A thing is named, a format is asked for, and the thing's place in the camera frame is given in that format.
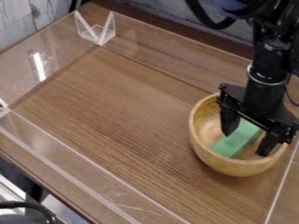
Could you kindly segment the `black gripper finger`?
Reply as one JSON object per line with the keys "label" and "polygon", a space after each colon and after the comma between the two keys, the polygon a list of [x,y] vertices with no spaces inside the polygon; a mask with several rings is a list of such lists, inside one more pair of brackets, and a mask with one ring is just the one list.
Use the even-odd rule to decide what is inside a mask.
{"label": "black gripper finger", "polygon": [[276,145],[280,143],[280,135],[278,132],[267,132],[262,142],[256,148],[256,154],[267,157]]}
{"label": "black gripper finger", "polygon": [[240,117],[231,108],[220,108],[220,129],[223,134],[228,137],[239,126]]}

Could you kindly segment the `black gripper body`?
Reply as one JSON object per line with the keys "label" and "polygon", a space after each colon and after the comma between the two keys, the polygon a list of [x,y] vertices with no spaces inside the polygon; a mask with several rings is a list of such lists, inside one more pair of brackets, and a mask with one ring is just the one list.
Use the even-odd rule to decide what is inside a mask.
{"label": "black gripper body", "polygon": [[286,70],[263,71],[250,65],[244,87],[230,83],[219,85],[219,108],[235,110],[240,119],[254,123],[266,133],[278,132],[280,144],[290,144],[299,130],[296,117],[283,102],[288,81]]}

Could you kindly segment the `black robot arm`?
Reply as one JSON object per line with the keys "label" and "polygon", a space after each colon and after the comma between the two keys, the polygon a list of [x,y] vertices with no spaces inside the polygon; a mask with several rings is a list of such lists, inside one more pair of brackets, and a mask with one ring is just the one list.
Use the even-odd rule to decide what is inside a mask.
{"label": "black robot arm", "polygon": [[194,16],[215,30],[239,19],[252,25],[254,59],[247,67],[247,85],[219,85],[220,127],[231,135],[242,119],[266,132],[256,154],[268,156],[279,144],[290,144],[299,120],[286,108],[291,76],[299,73],[299,0],[219,0],[226,15],[212,21],[199,0],[184,0]]}

